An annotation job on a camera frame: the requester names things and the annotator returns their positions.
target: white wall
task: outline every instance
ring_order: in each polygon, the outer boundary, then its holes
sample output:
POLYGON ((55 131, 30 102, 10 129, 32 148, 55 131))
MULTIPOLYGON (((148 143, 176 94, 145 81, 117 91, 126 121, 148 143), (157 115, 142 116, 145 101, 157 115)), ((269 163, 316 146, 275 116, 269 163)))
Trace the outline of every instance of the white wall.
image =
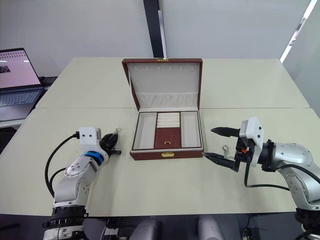
POLYGON ((160 0, 168 57, 277 58, 310 0, 160 0))
POLYGON ((143 0, 0 0, 0 49, 24 47, 39 76, 73 57, 152 57, 143 0))
POLYGON ((320 2, 315 5, 283 62, 311 108, 320 117, 320 2))

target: table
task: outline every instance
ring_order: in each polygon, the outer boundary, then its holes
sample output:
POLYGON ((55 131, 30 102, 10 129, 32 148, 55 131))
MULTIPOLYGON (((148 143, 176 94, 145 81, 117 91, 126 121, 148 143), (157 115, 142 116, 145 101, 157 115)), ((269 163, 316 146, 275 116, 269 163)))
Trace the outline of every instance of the table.
MULTIPOLYGON (((272 213, 295 210, 289 192, 276 188, 245 188, 244 164, 238 173, 206 158, 134 161, 130 155, 137 113, 125 108, 39 108, 31 112, 0 155, 0 213, 51 215, 52 197, 44 169, 52 150, 79 127, 100 127, 103 134, 120 127, 117 149, 90 189, 91 216, 272 213)), ((227 144, 234 155, 236 138, 210 132, 213 127, 239 128, 258 117, 264 140, 295 142, 307 147, 320 165, 320 119, 310 108, 201 109, 204 149, 222 154, 227 144)), ((81 155, 79 140, 55 155, 49 175, 81 155)), ((252 168, 249 184, 285 186, 279 173, 252 168)))
MULTIPOLYGON (((131 108, 120 57, 75 57, 36 108, 131 108)), ((279 59, 203 59, 200 108, 308 108, 279 59)))
POLYGON ((13 127, 14 129, 18 129, 19 126, 24 122, 24 119, 17 119, 11 121, 0 121, 0 129, 13 127))

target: brown leather jewelry box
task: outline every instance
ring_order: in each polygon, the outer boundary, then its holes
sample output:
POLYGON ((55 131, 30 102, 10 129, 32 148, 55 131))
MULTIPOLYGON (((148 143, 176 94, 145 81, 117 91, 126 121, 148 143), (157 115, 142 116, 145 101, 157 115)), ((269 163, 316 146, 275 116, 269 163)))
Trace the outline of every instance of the brown leather jewelry box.
POLYGON ((201 158, 202 59, 127 58, 122 65, 138 110, 133 159, 201 158))

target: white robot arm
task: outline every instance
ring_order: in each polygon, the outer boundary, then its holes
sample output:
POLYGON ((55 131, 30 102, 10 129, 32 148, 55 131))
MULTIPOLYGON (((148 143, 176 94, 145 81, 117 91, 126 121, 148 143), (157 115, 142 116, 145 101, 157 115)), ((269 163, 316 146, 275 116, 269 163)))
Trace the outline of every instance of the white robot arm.
POLYGON ((308 149, 296 143, 263 143, 264 130, 256 117, 242 122, 240 129, 216 127, 212 132, 225 137, 237 137, 234 161, 206 152, 212 162, 238 172, 241 162, 246 163, 244 184, 248 188, 275 187, 288 190, 297 206, 295 218, 303 224, 304 232, 297 239, 308 236, 320 240, 320 168, 308 149), (288 188, 271 184, 247 185, 249 168, 261 164, 266 172, 278 171, 288 188))
POLYGON ((54 189, 52 219, 43 225, 48 228, 44 240, 87 239, 83 221, 88 216, 85 206, 90 185, 109 156, 121 154, 121 151, 113 149, 118 140, 117 130, 101 139, 99 128, 81 127, 77 138, 80 139, 84 153, 64 170, 63 179, 54 189))

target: gold latch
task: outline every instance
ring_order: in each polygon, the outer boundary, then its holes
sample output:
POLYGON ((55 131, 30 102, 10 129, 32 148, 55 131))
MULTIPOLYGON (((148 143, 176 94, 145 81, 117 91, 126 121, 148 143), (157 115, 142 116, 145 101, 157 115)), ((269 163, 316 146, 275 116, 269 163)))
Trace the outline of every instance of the gold latch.
POLYGON ((161 153, 161 156, 164 158, 170 158, 170 157, 174 157, 175 153, 174 152, 163 152, 163 153, 161 153))
POLYGON ((169 58, 157 58, 158 62, 169 62, 169 58))

